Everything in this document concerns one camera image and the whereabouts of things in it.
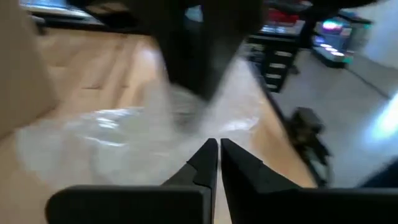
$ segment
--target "black drawer cabinet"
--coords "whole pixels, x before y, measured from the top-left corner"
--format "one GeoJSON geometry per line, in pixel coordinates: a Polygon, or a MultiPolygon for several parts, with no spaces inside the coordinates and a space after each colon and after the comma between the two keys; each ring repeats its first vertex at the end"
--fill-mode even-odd
{"type": "Polygon", "coordinates": [[[299,49],[297,35],[259,32],[248,39],[248,60],[260,71],[266,87],[280,92],[299,49]]]}

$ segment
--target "colorful lights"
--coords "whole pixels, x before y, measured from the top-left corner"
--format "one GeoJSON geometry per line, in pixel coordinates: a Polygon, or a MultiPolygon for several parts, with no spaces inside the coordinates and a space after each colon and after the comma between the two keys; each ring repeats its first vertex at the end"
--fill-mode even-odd
{"type": "Polygon", "coordinates": [[[340,52],[332,52],[331,54],[336,56],[344,56],[344,54],[340,52]]]}
{"type": "Polygon", "coordinates": [[[345,57],[343,60],[344,63],[351,63],[352,61],[353,61],[352,57],[345,57]]]}
{"type": "Polygon", "coordinates": [[[328,44],[321,44],[321,47],[331,47],[330,45],[328,45],[328,44]]]}
{"type": "Polygon", "coordinates": [[[322,27],[327,30],[340,30],[343,27],[343,25],[335,21],[325,21],[322,24],[322,27]]]}
{"type": "Polygon", "coordinates": [[[330,51],[330,52],[337,52],[338,50],[334,49],[333,47],[326,47],[326,50],[330,51]]]}

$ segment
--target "plastic wrap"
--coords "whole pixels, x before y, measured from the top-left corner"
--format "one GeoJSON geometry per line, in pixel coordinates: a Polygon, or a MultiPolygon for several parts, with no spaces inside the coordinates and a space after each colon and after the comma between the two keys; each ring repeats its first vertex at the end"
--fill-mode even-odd
{"type": "Polygon", "coordinates": [[[208,138],[230,138],[250,149],[263,96],[248,71],[244,60],[232,63],[199,128],[186,131],[175,125],[168,83],[158,78],[146,87],[142,108],[43,120],[20,129],[19,159],[55,189],[75,184],[161,184],[208,138]]]}

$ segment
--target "drawer handle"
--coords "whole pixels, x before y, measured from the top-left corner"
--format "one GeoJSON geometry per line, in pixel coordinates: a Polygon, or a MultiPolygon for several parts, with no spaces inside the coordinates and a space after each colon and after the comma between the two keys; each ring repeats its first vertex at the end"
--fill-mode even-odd
{"type": "Polygon", "coordinates": [[[286,67],[285,64],[281,64],[281,63],[271,63],[269,66],[271,68],[285,68],[286,67]]]}
{"type": "Polygon", "coordinates": [[[267,77],[267,78],[276,78],[276,79],[280,79],[280,78],[282,78],[282,75],[267,73],[267,74],[266,74],[266,77],[267,77]]]}
{"type": "Polygon", "coordinates": [[[267,87],[268,88],[278,88],[276,85],[273,85],[273,84],[267,84],[267,87]]]}
{"type": "Polygon", "coordinates": [[[291,57],[292,53],[289,52],[281,52],[281,51],[275,51],[275,55],[282,56],[282,57],[291,57]]]}

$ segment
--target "desk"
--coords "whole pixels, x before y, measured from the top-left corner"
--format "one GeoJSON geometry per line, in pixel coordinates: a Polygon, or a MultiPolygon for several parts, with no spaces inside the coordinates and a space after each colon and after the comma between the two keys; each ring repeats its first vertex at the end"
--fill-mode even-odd
{"type": "MultiPolygon", "coordinates": [[[[43,118],[58,119],[95,110],[142,106],[143,91],[158,77],[159,56],[148,36],[50,29],[37,37],[60,103],[43,118]]],[[[304,163],[266,98],[253,141],[257,155],[272,169],[303,187],[314,187],[304,163]]],[[[15,136],[0,142],[0,219],[7,224],[45,223],[46,200],[56,191],[24,169],[15,136]]],[[[215,223],[230,223],[218,175],[215,223]]]]}

